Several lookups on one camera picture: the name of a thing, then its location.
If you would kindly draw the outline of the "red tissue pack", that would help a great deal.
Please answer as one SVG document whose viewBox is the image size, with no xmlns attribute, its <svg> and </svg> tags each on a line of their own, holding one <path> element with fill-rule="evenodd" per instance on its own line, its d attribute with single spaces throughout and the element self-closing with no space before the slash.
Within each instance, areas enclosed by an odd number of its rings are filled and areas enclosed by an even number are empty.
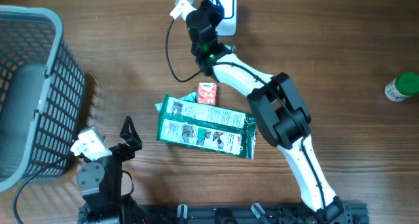
<svg viewBox="0 0 419 224">
<path fill-rule="evenodd" d="M 207 105 L 216 105 L 217 85 L 215 83 L 199 83 L 196 101 Z"/>
</svg>

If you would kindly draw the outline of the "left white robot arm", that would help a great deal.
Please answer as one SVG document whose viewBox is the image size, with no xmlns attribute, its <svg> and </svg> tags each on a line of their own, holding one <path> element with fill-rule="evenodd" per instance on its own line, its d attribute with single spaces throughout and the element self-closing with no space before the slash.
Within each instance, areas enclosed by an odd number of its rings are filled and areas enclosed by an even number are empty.
<svg viewBox="0 0 419 224">
<path fill-rule="evenodd" d="M 76 181 L 85 200 L 79 208 L 78 223 L 149 222 L 131 194 L 122 194 L 122 176 L 129 174 L 122 163 L 134 158 L 140 149 L 140 142 L 120 143 L 111 148 L 111 155 L 89 162 L 78 171 Z"/>
</svg>

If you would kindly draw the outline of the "green white packaged product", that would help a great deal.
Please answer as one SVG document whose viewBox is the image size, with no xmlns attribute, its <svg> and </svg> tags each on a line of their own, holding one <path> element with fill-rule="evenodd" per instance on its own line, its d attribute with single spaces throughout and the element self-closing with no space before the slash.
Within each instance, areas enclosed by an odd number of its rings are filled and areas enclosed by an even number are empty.
<svg viewBox="0 0 419 224">
<path fill-rule="evenodd" d="M 254 159 L 256 122 L 252 114 L 165 95 L 156 139 L 185 147 Z"/>
</svg>

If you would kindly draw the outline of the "green lid jar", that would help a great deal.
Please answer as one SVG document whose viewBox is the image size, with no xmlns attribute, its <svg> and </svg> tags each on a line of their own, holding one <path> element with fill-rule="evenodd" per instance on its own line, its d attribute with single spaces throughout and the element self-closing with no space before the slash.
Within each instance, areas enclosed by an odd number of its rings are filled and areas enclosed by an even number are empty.
<svg viewBox="0 0 419 224">
<path fill-rule="evenodd" d="M 418 93 L 418 74 L 405 72 L 388 83 L 386 97 L 393 102 L 402 102 Z"/>
</svg>

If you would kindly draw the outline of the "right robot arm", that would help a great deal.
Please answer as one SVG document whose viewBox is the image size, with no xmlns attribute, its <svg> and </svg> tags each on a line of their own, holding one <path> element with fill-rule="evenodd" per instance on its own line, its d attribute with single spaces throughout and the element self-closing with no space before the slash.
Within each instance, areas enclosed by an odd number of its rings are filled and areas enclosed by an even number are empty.
<svg viewBox="0 0 419 224">
<path fill-rule="evenodd" d="M 344 206 L 316 158 L 310 112 L 289 75 L 257 71 L 237 57 L 233 46 L 218 40 L 217 26 L 225 19 L 225 7 L 220 0 L 202 0 L 198 8 L 194 0 L 176 0 L 170 16 L 185 21 L 199 72 L 247 98 L 259 132 L 282 152 L 297 180 L 302 202 L 310 210 L 304 222 L 332 223 L 343 214 Z"/>
</svg>

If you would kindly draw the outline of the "teal tissue pack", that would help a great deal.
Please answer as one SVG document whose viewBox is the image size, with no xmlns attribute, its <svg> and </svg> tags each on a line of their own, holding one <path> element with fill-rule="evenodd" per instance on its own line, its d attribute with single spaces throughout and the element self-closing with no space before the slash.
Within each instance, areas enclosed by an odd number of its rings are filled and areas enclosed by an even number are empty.
<svg viewBox="0 0 419 224">
<path fill-rule="evenodd" d="M 187 102 L 196 102 L 196 93 L 191 92 L 190 94 L 187 94 L 186 96 L 180 97 L 179 99 L 187 101 Z M 161 110 L 162 104 L 163 104 L 162 102 L 155 104 L 155 107 L 156 107 L 157 111 Z"/>
</svg>

